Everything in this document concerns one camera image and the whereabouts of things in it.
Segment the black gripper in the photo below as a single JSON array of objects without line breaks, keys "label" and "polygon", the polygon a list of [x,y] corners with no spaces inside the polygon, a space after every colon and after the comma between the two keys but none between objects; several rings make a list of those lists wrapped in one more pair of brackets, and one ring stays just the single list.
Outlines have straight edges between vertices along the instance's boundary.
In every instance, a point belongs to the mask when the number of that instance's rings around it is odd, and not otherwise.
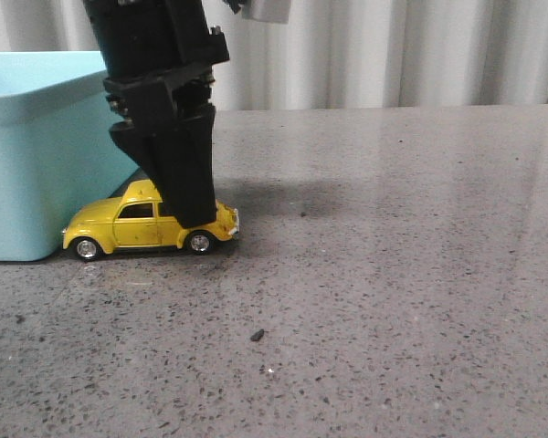
[{"label": "black gripper", "polygon": [[111,110],[128,122],[172,122],[144,132],[111,126],[115,145],[151,179],[184,228],[216,219],[209,104],[213,66],[229,60],[225,35],[199,1],[86,1],[108,77]]}]

